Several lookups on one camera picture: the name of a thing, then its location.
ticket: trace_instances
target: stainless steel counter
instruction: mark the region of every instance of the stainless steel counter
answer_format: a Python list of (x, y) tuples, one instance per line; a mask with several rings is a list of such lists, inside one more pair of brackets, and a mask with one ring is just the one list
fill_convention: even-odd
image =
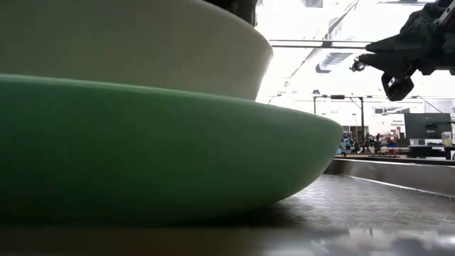
[(2, 229), (0, 255), (455, 255), (455, 232), (313, 229)]
[(455, 228), (455, 200), (359, 178), (324, 174), (274, 205), (206, 223), (255, 228)]
[(343, 174), (371, 181), (390, 183), (442, 195), (455, 196), (455, 166), (433, 163), (443, 161), (420, 160), (416, 163), (334, 159), (328, 174)]

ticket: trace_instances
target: ceiling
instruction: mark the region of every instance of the ceiling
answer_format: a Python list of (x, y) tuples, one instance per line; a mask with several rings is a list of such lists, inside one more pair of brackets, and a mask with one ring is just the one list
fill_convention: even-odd
[[(352, 1), (325, 1), (323, 8), (306, 8), (300, 0), (272, 1), (258, 8), (257, 30), (269, 40), (313, 39), (318, 33), (326, 32), (330, 21), (340, 16)], [(413, 11), (420, 10), (423, 4), (425, 2), (421, 1), (401, 4), (397, 1), (360, 0), (332, 39), (377, 41), (393, 36), (399, 32), (407, 17)], [(379, 70), (366, 68), (361, 73), (349, 70), (359, 52), (347, 57), (345, 54), (344, 59), (333, 61), (336, 65), (329, 65), (329, 73), (317, 73), (316, 66), (324, 59), (327, 62), (330, 53), (339, 50), (320, 50), (317, 57), (308, 61), (306, 57), (311, 50), (275, 48), (274, 59), (264, 77), (257, 101), (269, 102), (277, 95), (286, 95), (285, 98), (289, 100), (304, 100), (311, 98), (315, 89), (323, 94), (384, 95), (380, 84), (382, 73)], [(455, 81), (451, 81), (450, 77), (446, 71), (437, 71), (429, 77), (416, 74), (413, 76), (415, 89), (412, 94), (455, 97), (455, 90), (450, 90), (450, 84)]]

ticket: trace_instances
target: textured surface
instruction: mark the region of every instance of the textured surface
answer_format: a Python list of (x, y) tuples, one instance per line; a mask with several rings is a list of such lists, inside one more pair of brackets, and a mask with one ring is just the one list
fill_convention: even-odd
[(3, 223), (243, 213), (315, 181), (342, 133), (308, 113), (151, 87), (0, 75), (0, 95)]
[(325, 174), (303, 191), (270, 208), (220, 223), (317, 228), (455, 228), (455, 199)]

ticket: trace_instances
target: metal pipe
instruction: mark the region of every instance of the metal pipe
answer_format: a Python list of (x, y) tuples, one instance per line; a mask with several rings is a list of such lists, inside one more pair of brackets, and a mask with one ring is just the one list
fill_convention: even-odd
[(365, 118), (363, 116), (363, 97), (359, 97), (360, 99), (360, 121), (362, 126), (362, 143), (365, 143)]
[[(295, 100), (295, 102), (311, 102), (311, 100)], [(331, 102), (337, 102), (337, 103), (349, 103), (351, 104), (352, 102), (349, 102), (349, 101), (343, 101), (343, 100), (331, 100)], [(365, 101), (365, 103), (384, 103), (382, 101)], [(401, 101), (401, 102), (398, 102), (397, 105), (399, 104), (417, 104), (417, 103), (420, 103), (422, 104), (421, 102), (410, 102), (410, 101)]]
[(357, 115), (355, 115), (355, 141), (358, 143), (358, 125), (357, 125)]
[(352, 49), (352, 50), (365, 50), (364, 46), (285, 46), (285, 45), (271, 45), (273, 48), (318, 48), (318, 49)]
[[(347, 14), (355, 7), (357, 6), (357, 3), (359, 2), (360, 0), (353, 0), (349, 6), (344, 10), (343, 14), (341, 14), (341, 16), (339, 16), (332, 24), (330, 24), (330, 26), (328, 27), (328, 32), (325, 33), (325, 35), (323, 36), (323, 38), (328, 38), (330, 36), (330, 34), (334, 31), (335, 27), (337, 25), (339, 25), (339, 23), (347, 16)], [(319, 31), (314, 37), (313, 39), (315, 39), (316, 37), (320, 38), (319, 35), (320, 35), (320, 32)], [(321, 47), (326, 47), (326, 44), (327, 43), (321, 43)], [(300, 63), (299, 67), (297, 67), (294, 72), (292, 72), (292, 74), (289, 76), (289, 79), (292, 79), (298, 72), (299, 70), (304, 66), (304, 65), (308, 65), (308, 60), (311, 60), (315, 55), (317, 55), (319, 50), (317, 49), (313, 49), (310, 51), (310, 53), (305, 56), (305, 59), (302, 60), (302, 62)]]
[(294, 39), (270, 39), (269, 42), (298, 42), (298, 43), (373, 43), (372, 41), (349, 41), (349, 40), (294, 40)]
[(316, 114), (316, 97), (313, 97), (313, 109), (314, 109), (314, 114)]

